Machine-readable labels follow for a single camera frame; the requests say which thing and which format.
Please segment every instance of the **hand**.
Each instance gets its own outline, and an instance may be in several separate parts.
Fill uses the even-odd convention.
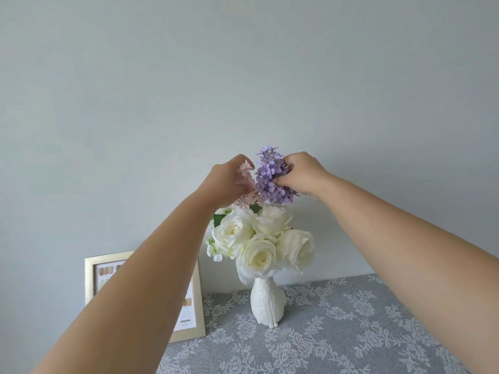
[[[307,152],[298,152],[286,156],[284,162],[290,165],[292,170],[287,175],[276,178],[274,183],[278,186],[288,186],[298,193],[317,196],[318,186],[329,175],[319,161]]]
[[[234,203],[241,195],[251,193],[253,185],[245,180],[238,169],[247,160],[254,169],[252,161],[244,155],[237,155],[224,164],[213,166],[196,192],[204,198],[213,201],[217,208],[227,207]]]

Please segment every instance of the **gray wall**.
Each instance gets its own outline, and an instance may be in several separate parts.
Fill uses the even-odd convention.
[[[0,0],[0,372],[214,163],[272,143],[499,254],[498,0]],[[289,283],[368,273],[321,204]],[[201,254],[204,293],[242,288]]]

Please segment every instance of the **green leaf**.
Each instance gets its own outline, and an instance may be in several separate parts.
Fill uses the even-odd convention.
[[[263,209],[258,203],[254,203],[249,207],[255,214],[258,214],[258,212]]]
[[[221,220],[225,218],[227,215],[226,214],[215,214],[213,215],[213,225],[215,227],[218,227],[221,223]]]

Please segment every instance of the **ceramic vase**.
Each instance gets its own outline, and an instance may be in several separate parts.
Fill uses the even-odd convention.
[[[251,290],[251,310],[260,324],[270,328],[278,326],[284,315],[286,295],[274,278],[256,278]]]

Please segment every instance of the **gray tablecloth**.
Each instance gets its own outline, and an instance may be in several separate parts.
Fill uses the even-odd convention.
[[[249,291],[206,296],[207,336],[170,344],[158,373],[469,372],[376,275],[283,289],[275,329],[257,323]]]

